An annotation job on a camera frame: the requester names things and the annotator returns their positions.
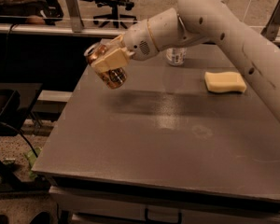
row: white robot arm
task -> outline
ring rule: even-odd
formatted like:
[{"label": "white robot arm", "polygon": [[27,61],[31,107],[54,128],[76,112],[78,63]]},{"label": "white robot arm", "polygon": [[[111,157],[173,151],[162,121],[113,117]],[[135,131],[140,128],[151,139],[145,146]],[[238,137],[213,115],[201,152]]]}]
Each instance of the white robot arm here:
[{"label": "white robot arm", "polygon": [[106,44],[107,52],[91,66],[101,73],[207,40],[220,47],[280,121],[280,48],[240,22],[222,0],[178,0],[178,12],[171,8],[135,24]]}]

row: gray table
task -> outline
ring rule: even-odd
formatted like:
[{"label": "gray table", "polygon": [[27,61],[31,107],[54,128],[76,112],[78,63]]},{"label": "gray table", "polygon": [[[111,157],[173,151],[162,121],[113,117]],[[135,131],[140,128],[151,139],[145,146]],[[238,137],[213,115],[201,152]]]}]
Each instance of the gray table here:
[{"label": "gray table", "polygon": [[127,193],[280,203],[279,123],[249,86],[245,94],[205,87],[205,71],[230,70],[211,45],[189,49],[183,67],[161,55],[132,61],[128,80],[114,91],[88,68],[34,171],[57,189],[98,183],[99,191],[122,185],[132,187]]}]

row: floor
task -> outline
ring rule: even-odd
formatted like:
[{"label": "floor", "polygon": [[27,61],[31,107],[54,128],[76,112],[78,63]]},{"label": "floor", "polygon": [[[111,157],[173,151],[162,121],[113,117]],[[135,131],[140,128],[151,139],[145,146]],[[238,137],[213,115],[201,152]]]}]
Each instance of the floor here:
[{"label": "floor", "polygon": [[[70,26],[70,20],[64,0],[59,0],[63,6],[64,19],[57,26]],[[156,15],[169,7],[176,7],[176,0],[133,0],[135,7],[132,11],[124,11],[137,16],[138,20]],[[270,18],[278,0],[224,0],[231,11],[249,26],[260,32]],[[87,2],[78,2],[81,16],[86,26],[94,27],[92,16],[109,12],[108,7],[97,8],[96,5]],[[27,120],[22,127],[25,136],[34,147],[42,147],[46,144],[50,131],[56,122],[44,121],[42,127],[35,129],[31,120]],[[21,139],[16,137],[0,137],[0,160],[15,159],[15,175],[22,181],[30,181],[29,163],[24,153],[30,149]],[[52,214],[53,223],[58,223],[60,210],[46,191],[33,193],[0,193],[0,214],[8,216],[10,224],[28,224],[40,211],[49,211]]]}]

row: background desk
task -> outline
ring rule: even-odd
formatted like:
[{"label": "background desk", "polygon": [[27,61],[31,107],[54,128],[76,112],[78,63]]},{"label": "background desk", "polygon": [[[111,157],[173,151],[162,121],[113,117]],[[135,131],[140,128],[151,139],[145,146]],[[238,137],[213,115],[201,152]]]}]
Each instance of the background desk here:
[{"label": "background desk", "polygon": [[184,67],[131,62],[115,91],[85,71],[34,166],[62,209],[145,221],[148,208],[183,223],[263,223],[250,211],[280,211],[279,123],[250,87],[207,91],[205,71],[234,70],[216,46],[188,54]]}]

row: black handle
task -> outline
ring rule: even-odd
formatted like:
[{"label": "black handle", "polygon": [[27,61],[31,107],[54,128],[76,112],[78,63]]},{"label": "black handle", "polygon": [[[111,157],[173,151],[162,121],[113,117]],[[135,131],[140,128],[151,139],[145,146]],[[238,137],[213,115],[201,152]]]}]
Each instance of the black handle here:
[{"label": "black handle", "polygon": [[181,224],[182,222],[182,215],[179,212],[178,213],[178,220],[177,222],[164,222],[164,221],[158,221],[158,220],[151,220],[148,217],[148,208],[146,208],[145,210],[145,220],[146,220],[146,224]]}]

